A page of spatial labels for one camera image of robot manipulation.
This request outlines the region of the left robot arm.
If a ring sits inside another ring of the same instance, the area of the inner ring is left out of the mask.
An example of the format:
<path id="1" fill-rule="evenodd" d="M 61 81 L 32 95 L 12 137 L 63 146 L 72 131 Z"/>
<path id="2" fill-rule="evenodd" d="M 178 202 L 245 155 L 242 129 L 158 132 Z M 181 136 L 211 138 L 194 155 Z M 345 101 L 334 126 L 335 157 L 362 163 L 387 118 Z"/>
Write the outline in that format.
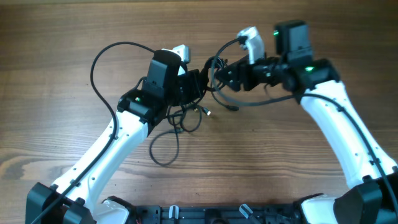
<path id="1" fill-rule="evenodd" d="M 171 106 L 195 105 L 208 82 L 187 70 L 190 49 L 179 45 L 154 51 L 148 74 L 118 101 L 111 121 L 93 145 L 51 186 L 29 191 L 26 223 L 137 223 L 133 205 L 117 197 L 99 203 L 121 163 L 165 118 Z"/>

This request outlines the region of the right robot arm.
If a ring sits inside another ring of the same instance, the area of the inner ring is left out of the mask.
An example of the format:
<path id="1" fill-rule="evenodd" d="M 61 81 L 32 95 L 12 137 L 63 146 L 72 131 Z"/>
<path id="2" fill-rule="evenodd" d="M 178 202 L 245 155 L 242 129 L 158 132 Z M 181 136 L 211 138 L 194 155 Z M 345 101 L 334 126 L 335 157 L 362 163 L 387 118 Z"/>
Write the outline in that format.
<path id="1" fill-rule="evenodd" d="M 282 85 L 313 118 L 333 149 L 345 175 L 347 193 L 340 197 L 311 195 L 297 202 L 302 223 L 396 223 L 397 163 L 373 138 L 332 63 L 314 59 L 308 24 L 302 20 L 274 26 L 275 57 L 267 57 L 255 27 L 241 30 L 235 41 L 248 55 L 211 71 L 234 91 L 261 83 Z"/>

